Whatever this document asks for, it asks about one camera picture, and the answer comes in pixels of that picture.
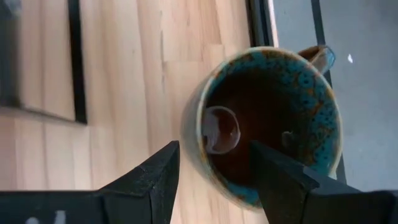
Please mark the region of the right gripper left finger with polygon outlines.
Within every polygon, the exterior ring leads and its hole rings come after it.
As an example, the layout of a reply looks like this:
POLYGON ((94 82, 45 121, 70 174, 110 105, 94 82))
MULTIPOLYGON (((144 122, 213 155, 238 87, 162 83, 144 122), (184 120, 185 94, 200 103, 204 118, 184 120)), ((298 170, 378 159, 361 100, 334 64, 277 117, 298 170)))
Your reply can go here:
POLYGON ((177 193, 180 144, 171 141, 130 172, 104 186, 104 222, 169 224, 177 193))

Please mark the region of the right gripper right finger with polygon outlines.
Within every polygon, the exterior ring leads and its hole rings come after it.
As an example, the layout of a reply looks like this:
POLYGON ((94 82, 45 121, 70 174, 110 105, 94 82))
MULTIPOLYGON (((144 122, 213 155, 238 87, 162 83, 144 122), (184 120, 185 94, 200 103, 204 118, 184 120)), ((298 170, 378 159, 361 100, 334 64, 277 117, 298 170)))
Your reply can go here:
POLYGON ((258 141, 250 166, 269 223, 342 223, 343 197, 359 193, 258 141))

